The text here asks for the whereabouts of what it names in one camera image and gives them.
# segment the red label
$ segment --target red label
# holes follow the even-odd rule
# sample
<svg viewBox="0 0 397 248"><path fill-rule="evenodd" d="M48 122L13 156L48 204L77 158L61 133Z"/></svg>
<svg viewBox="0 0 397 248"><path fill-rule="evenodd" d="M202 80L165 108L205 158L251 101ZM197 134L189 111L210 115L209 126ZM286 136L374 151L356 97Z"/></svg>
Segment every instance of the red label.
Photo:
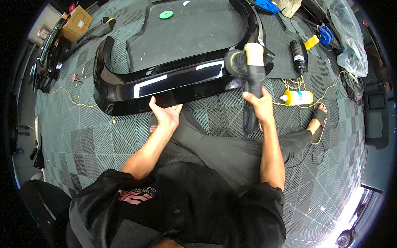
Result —
<svg viewBox="0 0 397 248"><path fill-rule="evenodd" d="M72 11L73 11L75 8L76 8L76 5L75 5L75 4L72 4L72 5L69 7L69 12L72 13Z"/></svg>

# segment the blue cloth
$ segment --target blue cloth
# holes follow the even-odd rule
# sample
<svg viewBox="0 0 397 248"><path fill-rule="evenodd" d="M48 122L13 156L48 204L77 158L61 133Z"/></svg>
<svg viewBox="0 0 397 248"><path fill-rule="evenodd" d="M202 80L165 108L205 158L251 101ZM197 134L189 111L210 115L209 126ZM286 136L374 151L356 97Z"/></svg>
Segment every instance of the blue cloth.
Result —
<svg viewBox="0 0 397 248"><path fill-rule="evenodd" d="M256 0L255 4L257 4L264 10L272 12L272 15L277 14L278 12L281 11L279 8L277 8L276 5L274 5L274 3L272 3L269 0Z"/></svg>

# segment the black pants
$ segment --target black pants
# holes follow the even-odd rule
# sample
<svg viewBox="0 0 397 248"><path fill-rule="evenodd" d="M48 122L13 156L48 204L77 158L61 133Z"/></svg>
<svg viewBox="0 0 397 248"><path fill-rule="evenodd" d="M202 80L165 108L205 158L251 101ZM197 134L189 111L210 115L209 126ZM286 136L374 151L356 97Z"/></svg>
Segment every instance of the black pants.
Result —
<svg viewBox="0 0 397 248"><path fill-rule="evenodd" d="M158 164L192 162L216 170L236 191L260 182L262 139L208 136L188 107L183 107L179 126ZM284 163L294 158L311 138L309 130L278 137Z"/></svg>

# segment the black t-shirt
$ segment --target black t-shirt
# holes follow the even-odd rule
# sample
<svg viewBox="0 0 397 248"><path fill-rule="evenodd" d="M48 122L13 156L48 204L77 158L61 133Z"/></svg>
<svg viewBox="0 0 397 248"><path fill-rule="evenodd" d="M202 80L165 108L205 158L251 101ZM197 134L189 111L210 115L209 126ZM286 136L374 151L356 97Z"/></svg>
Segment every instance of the black t-shirt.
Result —
<svg viewBox="0 0 397 248"><path fill-rule="evenodd" d="M146 248L166 237L182 246L270 248L285 241L284 201L281 189L269 183L237 196L215 170L181 162L143 180L108 169L72 200L69 217L83 247L115 247L112 243L120 242L115 239L130 228L130 241L123 247ZM126 221L133 225L126 227Z"/></svg>

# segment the cardboard box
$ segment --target cardboard box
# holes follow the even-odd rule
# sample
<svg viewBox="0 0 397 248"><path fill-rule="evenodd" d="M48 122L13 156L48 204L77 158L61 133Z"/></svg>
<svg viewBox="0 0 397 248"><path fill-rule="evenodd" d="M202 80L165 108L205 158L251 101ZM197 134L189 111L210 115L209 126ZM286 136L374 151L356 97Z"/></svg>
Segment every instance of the cardboard box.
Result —
<svg viewBox="0 0 397 248"><path fill-rule="evenodd" d="M61 30L61 35L69 41L74 42L90 27L93 18L81 7L74 9L73 15Z"/></svg>

